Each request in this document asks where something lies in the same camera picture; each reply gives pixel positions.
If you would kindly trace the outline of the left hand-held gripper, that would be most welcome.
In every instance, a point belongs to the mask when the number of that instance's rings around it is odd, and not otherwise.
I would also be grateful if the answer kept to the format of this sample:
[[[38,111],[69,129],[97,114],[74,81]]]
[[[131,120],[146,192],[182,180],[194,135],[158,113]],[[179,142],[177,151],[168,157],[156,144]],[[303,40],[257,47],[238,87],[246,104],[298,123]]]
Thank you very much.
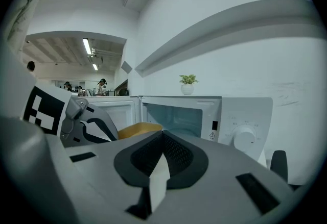
[[[106,111],[54,86],[33,87],[22,119],[58,137],[65,147],[118,140],[117,128]]]

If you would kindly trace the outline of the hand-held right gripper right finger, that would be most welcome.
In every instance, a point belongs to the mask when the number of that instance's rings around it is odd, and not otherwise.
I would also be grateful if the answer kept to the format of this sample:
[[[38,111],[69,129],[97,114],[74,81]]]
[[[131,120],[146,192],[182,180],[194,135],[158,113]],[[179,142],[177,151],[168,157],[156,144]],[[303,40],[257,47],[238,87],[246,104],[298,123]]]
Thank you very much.
[[[206,173],[192,186],[168,190],[151,214],[151,224],[249,224],[262,223],[263,213],[237,176],[251,174],[278,205],[292,195],[291,187],[277,174],[243,152],[202,138],[179,135],[208,156]]]

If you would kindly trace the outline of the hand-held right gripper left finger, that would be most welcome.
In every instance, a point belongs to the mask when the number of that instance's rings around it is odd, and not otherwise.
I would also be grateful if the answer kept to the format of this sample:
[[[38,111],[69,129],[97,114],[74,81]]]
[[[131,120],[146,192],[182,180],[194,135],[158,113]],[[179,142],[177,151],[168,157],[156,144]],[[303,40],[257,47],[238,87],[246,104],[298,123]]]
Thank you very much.
[[[64,148],[61,140],[47,136],[55,192],[49,216],[55,224],[164,224],[164,209],[146,215],[142,187],[127,184],[119,175],[131,174],[129,159],[116,155],[134,144],[161,135],[151,132],[101,144]]]

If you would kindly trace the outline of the yellow food container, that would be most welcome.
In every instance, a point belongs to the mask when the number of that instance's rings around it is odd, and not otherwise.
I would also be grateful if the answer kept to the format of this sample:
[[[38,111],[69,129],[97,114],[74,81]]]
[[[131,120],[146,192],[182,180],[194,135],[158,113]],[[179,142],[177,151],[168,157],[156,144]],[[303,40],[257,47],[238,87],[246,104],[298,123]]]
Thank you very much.
[[[142,135],[153,131],[161,131],[162,125],[150,122],[139,122],[118,131],[118,140]]]

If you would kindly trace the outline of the white microwave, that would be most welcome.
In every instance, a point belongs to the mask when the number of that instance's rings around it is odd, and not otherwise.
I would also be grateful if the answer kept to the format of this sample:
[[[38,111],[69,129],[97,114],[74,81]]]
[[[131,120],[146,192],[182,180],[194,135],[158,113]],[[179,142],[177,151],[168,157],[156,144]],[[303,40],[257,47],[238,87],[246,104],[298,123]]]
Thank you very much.
[[[264,145],[271,123],[270,97],[110,96],[88,97],[106,111],[117,130],[156,123],[175,135],[232,146],[266,166]]]

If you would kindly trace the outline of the long ceiling light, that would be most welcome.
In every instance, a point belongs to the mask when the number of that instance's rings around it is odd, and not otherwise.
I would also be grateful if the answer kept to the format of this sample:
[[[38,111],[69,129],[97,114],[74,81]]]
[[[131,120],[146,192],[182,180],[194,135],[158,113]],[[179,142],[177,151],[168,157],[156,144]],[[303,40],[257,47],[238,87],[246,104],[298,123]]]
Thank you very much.
[[[92,54],[92,51],[91,51],[91,47],[89,45],[88,39],[83,38],[82,41],[83,41],[83,44],[84,44],[84,47],[85,47],[85,50],[86,50],[87,54],[88,55],[91,55]]]

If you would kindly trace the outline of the small potted green plant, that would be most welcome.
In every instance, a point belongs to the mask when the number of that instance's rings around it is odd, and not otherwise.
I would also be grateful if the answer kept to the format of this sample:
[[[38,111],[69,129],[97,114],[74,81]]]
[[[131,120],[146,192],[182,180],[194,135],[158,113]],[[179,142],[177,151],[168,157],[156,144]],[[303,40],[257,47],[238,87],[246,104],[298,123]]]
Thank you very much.
[[[191,95],[194,92],[194,84],[198,83],[194,74],[180,75],[181,92],[184,95]]]

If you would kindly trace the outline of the person's cream printed shirt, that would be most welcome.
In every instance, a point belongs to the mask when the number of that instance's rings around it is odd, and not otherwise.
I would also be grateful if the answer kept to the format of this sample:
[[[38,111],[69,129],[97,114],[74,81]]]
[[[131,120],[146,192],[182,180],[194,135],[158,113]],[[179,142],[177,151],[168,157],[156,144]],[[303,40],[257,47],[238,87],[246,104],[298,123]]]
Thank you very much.
[[[16,10],[10,30],[7,36],[7,43],[10,49],[16,54],[22,53],[28,28],[34,16],[34,12],[39,0],[25,0]]]

